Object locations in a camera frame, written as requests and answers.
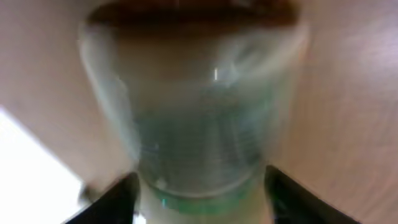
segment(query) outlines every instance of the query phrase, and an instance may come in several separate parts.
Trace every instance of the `glass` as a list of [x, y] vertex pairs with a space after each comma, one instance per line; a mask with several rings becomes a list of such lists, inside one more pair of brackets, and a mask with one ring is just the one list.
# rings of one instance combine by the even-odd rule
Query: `glass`
[[99, 104], [148, 195], [177, 212], [171, 223], [241, 223], [239, 205], [259, 207], [248, 198], [262, 185], [307, 41], [295, 8], [278, 10], [132, 12], [116, 3], [82, 26]]

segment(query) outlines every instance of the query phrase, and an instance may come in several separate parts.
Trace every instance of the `dark object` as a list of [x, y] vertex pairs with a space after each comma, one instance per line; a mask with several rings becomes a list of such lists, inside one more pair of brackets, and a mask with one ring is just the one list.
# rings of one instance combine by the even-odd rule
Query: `dark object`
[[[267, 167], [264, 184], [274, 207], [275, 224], [359, 223], [319, 200], [275, 167]], [[139, 180], [136, 174], [130, 174], [67, 224], [132, 224], [138, 195]]]

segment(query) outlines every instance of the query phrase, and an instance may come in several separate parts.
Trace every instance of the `bright white area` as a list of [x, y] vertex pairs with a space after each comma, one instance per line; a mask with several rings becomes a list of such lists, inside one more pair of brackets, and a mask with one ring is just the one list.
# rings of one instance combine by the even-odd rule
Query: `bright white area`
[[0, 106], [0, 223], [63, 223], [81, 180]]

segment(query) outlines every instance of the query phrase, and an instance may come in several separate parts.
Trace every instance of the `brown table surface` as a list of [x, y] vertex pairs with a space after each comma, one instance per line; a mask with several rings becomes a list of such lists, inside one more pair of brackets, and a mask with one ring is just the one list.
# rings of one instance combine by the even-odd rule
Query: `brown table surface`
[[[102, 188], [129, 163], [105, 137], [76, 48], [78, 21], [96, 2], [0, 1], [0, 105]], [[273, 164], [363, 223], [395, 223], [398, 1], [303, 5], [312, 44]]]

